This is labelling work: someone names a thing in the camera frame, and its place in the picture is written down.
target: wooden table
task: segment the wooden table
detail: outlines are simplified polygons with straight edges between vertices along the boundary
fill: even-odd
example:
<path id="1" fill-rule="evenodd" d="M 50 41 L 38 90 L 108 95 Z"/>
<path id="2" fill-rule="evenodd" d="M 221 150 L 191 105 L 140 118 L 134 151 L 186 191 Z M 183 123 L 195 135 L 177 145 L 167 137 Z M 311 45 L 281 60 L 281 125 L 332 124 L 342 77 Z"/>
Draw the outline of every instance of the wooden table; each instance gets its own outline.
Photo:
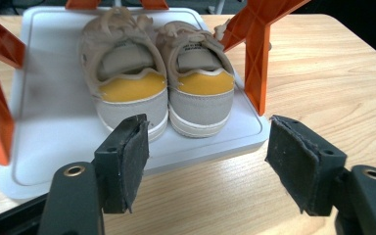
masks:
<path id="1" fill-rule="evenodd" d="M 212 30 L 229 16 L 203 18 Z M 21 20 L 0 17 L 15 35 Z M 287 16 L 270 41 L 265 115 L 302 121 L 349 155 L 347 168 L 376 166 L 376 51 L 323 15 Z M 227 53 L 241 76 L 244 49 Z M 0 63 L 8 97 L 12 73 Z M 144 177 L 134 214 L 105 215 L 107 233 L 334 234 L 336 212 L 300 214 L 264 161 L 266 150 Z M 0 192 L 0 212 L 15 205 Z"/>

